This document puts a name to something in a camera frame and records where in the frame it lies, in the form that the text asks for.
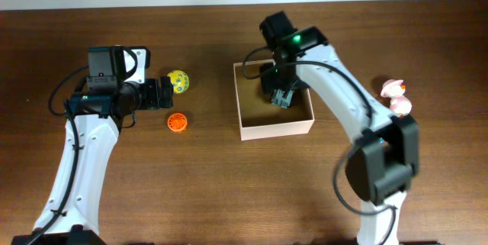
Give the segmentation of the white pink duck toy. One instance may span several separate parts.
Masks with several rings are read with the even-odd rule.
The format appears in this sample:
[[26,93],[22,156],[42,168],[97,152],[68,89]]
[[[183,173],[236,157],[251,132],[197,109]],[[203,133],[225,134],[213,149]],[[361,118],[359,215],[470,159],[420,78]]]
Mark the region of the white pink duck toy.
[[402,79],[387,80],[380,92],[381,97],[390,99],[390,110],[400,118],[407,116],[413,107],[411,101],[404,95],[405,92],[406,86]]

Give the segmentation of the orange ridged disc toy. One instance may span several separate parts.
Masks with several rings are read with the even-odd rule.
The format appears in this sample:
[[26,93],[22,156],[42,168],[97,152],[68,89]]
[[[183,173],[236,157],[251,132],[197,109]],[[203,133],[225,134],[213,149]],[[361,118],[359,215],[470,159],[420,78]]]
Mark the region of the orange ridged disc toy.
[[177,112],[169,116],[167,126],[171,131],[181,133],[186,130],[188,119],[184,114]]

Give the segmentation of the grey toy car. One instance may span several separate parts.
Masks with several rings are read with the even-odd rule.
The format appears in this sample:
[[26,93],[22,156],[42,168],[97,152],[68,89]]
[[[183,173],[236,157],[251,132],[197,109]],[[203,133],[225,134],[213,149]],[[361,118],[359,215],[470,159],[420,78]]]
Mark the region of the grey toy car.
[[281,108],[289,108],[292,105],[293,90],[275,89],[271,94],[271,103]]

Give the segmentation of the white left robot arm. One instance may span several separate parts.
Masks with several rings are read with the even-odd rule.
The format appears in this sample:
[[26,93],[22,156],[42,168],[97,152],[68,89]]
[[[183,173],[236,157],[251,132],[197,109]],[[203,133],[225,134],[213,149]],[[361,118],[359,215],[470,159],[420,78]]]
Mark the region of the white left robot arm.
[[89,49],[89,74],[63,103],[66,137],[50,196],[32,233],[13,237],[13,244],[103,242],[98,226],[101,192],[125,117],[173,105],[170,78],[145,77],[150,59],[144,46]]

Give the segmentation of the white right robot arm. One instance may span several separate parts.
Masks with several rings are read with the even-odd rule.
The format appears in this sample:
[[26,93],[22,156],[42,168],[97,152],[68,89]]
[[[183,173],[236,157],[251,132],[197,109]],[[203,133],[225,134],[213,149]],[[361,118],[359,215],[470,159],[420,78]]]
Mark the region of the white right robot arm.
[[342,125],[350,149],[334,168],[332,186],[341,204],[360,215],[358,244],[398,244],[400,209],[419,173],[419,128],[382,105],[347,70],[317,27],[303,30],[280,11],[259,30],[273,64],[257,77],[271,103],[291,105],[298,89],[312,89]]

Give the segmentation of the yellow patterned ball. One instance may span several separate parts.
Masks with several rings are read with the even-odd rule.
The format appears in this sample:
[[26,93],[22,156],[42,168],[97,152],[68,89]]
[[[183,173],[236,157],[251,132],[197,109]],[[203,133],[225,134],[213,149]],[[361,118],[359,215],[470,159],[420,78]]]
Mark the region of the yellow patterned ball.
[[167,76],[170,78],[175,94],[181,94],[188,90],[190,86],[190,79],[186,72],[180,69],[175,69],[169,72]]

